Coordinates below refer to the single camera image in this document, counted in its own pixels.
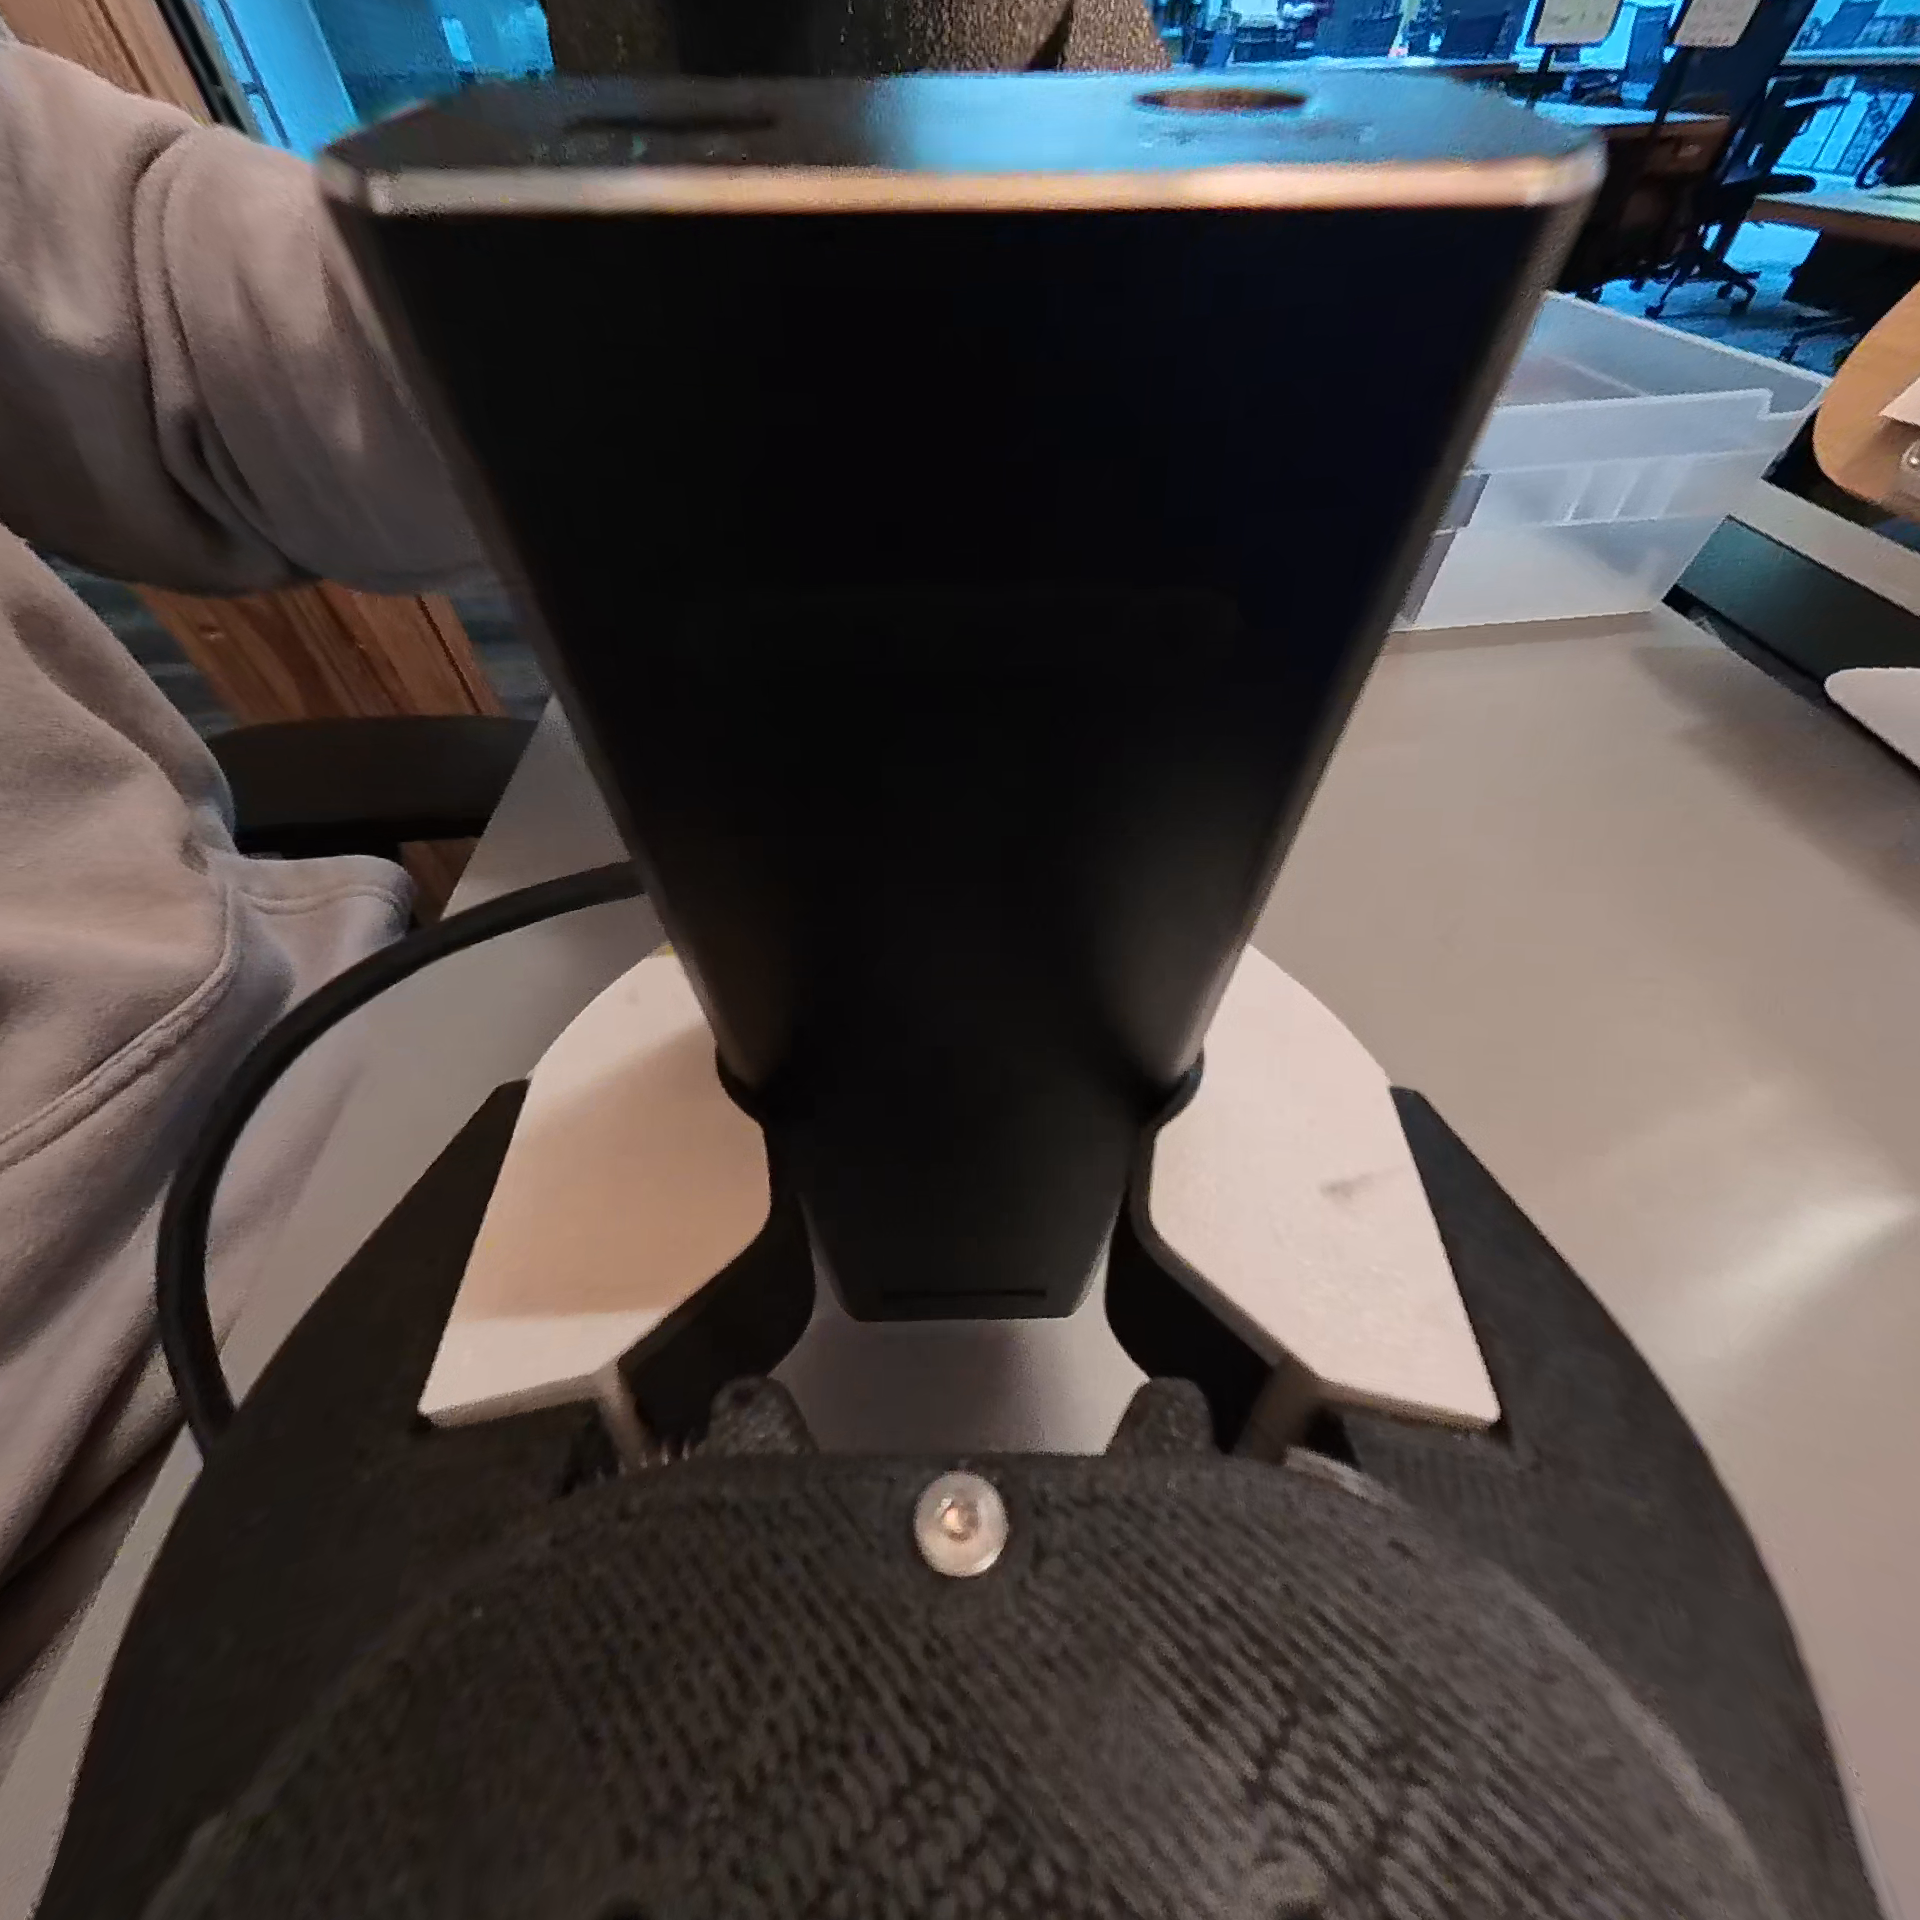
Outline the person's left forearm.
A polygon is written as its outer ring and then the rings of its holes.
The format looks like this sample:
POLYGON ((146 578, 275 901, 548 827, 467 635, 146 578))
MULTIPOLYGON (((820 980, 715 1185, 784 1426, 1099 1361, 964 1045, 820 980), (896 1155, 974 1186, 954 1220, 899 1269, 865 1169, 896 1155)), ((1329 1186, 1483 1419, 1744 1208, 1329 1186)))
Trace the person's left forearm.
POLYGON ((490 569, 300 157, 3 60, 5 594, 48 561, 236 596, 490 569))

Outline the white rounded panel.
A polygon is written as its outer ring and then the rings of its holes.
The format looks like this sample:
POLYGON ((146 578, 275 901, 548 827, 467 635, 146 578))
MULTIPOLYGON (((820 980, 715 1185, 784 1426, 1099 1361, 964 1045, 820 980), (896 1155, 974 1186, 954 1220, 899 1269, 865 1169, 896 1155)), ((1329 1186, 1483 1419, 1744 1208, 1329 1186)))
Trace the white rounded panel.
POLYGON ((1825 692, 1864 732, 1918 771, 1920 669, 1915 665, 1842 668, 1827 676, 1825 692))

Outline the wooden round table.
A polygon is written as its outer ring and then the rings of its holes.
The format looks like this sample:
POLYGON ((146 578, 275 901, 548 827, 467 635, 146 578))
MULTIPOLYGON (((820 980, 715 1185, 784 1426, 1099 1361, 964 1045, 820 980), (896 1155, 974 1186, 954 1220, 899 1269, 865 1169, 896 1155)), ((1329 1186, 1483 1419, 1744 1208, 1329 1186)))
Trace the wooden round table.
POLYGON ((1918 291, 1846 355, 1814 414, 1814 462, 1846 496, 1918 518, 1918 291))

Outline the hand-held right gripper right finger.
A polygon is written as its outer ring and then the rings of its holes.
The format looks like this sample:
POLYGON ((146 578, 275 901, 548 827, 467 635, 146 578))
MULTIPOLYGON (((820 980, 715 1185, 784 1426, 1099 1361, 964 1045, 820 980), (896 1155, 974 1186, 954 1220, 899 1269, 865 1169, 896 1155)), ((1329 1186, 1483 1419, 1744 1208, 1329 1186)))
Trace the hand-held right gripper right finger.
POLYGON ((1246 949, 1140 1141, 1105 1307, 1219 1451, 1283 1458, 1346 1419, 1494 1435, 1502 1406, 1385 1070, 1246 949))

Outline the black swivel office chair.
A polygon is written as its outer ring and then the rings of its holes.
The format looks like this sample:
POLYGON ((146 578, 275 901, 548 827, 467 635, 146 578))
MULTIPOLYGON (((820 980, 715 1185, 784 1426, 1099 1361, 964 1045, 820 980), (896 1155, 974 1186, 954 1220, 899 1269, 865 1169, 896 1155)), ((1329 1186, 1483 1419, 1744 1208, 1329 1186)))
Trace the black swivel office chair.
POLYGON ((1730 246, 1762 196, 1814 185, 1812 177, 1787 171, 1784 157, 1810 118, 1835 107, 1827 85, 1822 74, 1789 74, 1771 82, 1728 137, 1712 177, 1689 200, 1678 244, 1665 262, 1661 291, 1646 309, 1648 321, 1661 321, 1674 296, 1693 282, 1708 282, 1716 300, 1730 300, 1739 314, 1750 309, 1761 282, 1730 262, 1730 246))

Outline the black rail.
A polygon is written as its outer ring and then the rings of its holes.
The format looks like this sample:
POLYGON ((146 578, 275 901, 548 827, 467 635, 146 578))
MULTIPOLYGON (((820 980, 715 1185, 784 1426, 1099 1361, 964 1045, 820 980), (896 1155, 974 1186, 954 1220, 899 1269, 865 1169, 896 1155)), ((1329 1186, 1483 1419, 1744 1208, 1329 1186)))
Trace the black rail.
POLYGON ((1725 518, 1665 606, 1814 708, 1844 669, 1918 668, 1918 618, 1785 542, 1725 518))

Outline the person's grey sweatshirt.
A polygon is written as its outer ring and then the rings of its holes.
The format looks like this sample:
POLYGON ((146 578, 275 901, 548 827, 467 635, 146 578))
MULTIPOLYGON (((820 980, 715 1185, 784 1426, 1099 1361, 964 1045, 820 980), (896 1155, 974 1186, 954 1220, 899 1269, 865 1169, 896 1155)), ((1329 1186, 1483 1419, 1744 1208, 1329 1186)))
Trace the person's grey sweatshirt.
POLYGON ((411 905, 382 858, 241 856, 209 745, 5 536, 5 1578, 171 1421, 154 1248, 212 1099, 411 905))

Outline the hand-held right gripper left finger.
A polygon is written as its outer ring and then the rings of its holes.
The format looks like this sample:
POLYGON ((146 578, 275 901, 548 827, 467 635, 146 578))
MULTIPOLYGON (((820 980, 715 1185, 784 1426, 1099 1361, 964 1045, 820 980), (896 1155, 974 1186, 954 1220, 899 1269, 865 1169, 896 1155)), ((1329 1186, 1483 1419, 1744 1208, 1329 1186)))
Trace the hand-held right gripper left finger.
POLYGON ((418 1412, 453 1430, 584 1409, 619 1465, 661 1465, 816 1305, 801 1201, 681 961, 654 954, 533 1070, 418 1412))

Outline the clear plastic storage bin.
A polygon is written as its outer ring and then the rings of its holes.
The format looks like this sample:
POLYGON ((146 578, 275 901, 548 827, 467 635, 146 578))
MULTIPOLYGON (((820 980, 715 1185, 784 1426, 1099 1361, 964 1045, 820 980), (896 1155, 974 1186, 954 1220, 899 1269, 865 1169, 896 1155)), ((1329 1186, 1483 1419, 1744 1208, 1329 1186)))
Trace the clear plastic storage bin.
POLYGON ((1400 624, 1653 610, 1827 388, 1825 376, 1779 360, 1549 296, 1400 624))

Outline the light grey desk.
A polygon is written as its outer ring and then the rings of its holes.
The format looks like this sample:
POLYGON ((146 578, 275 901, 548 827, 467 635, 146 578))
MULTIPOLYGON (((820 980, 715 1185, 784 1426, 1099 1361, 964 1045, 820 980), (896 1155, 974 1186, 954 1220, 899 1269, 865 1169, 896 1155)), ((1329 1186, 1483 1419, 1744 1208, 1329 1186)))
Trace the light grey desk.
POLYGON ((1915 1915, 1915 776, 1670 612, 1397 640, 1257 931, 1739 1502, 1915 1915))

